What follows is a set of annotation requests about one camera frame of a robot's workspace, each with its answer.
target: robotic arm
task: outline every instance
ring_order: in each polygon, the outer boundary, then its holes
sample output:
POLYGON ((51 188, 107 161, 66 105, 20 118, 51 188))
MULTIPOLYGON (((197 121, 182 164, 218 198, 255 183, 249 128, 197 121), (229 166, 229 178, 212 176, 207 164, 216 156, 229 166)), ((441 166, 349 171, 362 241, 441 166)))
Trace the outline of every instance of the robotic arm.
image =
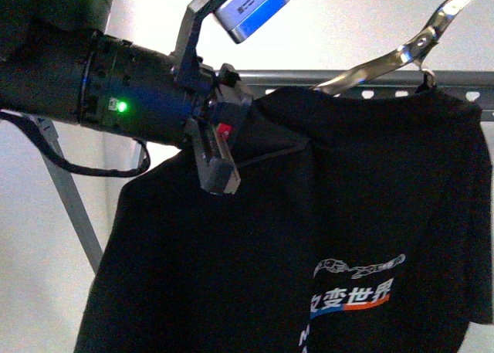
POLYGON ((241 42, 289 0, 194 0, 169 56, 103 34, 112 0, 0 0, 0 109, 140 141, 192 144, 201 187, 234 193, 230 150, 252 103, 232 66, 195 48, 214 13, 241 42))

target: black cable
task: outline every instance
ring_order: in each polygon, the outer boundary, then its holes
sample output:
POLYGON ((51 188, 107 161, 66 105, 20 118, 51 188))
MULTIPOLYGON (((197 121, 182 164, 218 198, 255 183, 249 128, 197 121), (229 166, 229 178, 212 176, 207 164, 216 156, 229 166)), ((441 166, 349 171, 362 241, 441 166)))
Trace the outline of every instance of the black cable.
POLYGON ((48 141, 43 137, 36 124, 25 117, 20 117, 0 111, 0 119, 8 121, 18 127, 22 133, 44 154, 53 164, 67 170, 73 174, 89 175, 93 177, 114 177, 114 178, 132 178, 145 173, 151 166, 151 158, 146 144, 143 141, 135 140, 144 149, 145 156, 141 164, 128 171, 106 170, 97 168, 87 168, 80 165, 71 164, 65 158, 59 156, 48 141))

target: white logo print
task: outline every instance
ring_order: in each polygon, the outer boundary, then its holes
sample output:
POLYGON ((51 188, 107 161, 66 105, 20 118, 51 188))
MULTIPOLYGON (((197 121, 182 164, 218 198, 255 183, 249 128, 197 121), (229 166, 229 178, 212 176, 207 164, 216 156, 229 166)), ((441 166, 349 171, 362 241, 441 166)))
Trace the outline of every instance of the white logo print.
POLYGON ((371 266, 355 266, 353 268, 349 268, 349 266, 342 260, 326 259, 321 260, 319 264, 317 264, 317 267, 314 270, 314 277, 320 270, 327 270, 331 273, 355 272, 352 275, 352 279, 356 280, 358 278, 368 276, 372 273, 382 272, 383 270, 390 270, 391 268, 395 268, 398 264, 402 264, 405 259, 406 256, 404 254, 400 254, 400 256, 394 258, 393 260, 390 260, 387 263, 373 264, 371 266))

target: white wall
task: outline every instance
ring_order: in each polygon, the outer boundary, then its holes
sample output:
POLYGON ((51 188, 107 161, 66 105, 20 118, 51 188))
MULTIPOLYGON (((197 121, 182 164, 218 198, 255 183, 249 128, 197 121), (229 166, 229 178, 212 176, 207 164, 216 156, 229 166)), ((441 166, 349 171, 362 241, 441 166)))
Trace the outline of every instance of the white wall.
MULTIPOLYGON (((190 1, 114 0, 108 33, 169 53, 190 1)), ((406 42, 442 1, 292 0, 241 45, 207 18, 198 54, 214 68, 346 69, 406 42)), ((476 0, 461 13, 428 57, 432 69, 494 70, 493 1, 476 0)), ((74 161, 130 166, 130 140, 72 126, 59 130, 74 161)), ((493 146, 494 126, 486 126, 486 136, 493 146)), ((0 138, 0 351, 71 351, 92 271, 38 152, 6 123, 0 124, 0 138)), ((173 153, 151 148, 154 165, 173 153)), ((124 182, 76 182, 104 246, 124 182)), ((494 328, 473 325, 462 353, 493 351, 494 328)))

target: metal clothes hanger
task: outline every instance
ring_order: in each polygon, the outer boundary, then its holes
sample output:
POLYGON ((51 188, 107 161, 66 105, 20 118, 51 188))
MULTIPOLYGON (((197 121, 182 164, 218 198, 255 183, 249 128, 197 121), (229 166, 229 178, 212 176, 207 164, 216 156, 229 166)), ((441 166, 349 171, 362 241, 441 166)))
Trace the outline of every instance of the metal clothes hanger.
POLYGON ((424 59, 432 48, 438 45, 439 38, 446 31, 453 19, 472 0, 445 0, 428 20, 424 28, 410 41, 399 46, 385 56, 363 63, 341 73, 332 80, 312 87, 329 95, 343 93, 366 81, 375 79, 385 73, 390 73, 409 63, 416 64, 424 74, 425 86, 432 88, 436 85, 434 73, 424 67, 424 59))

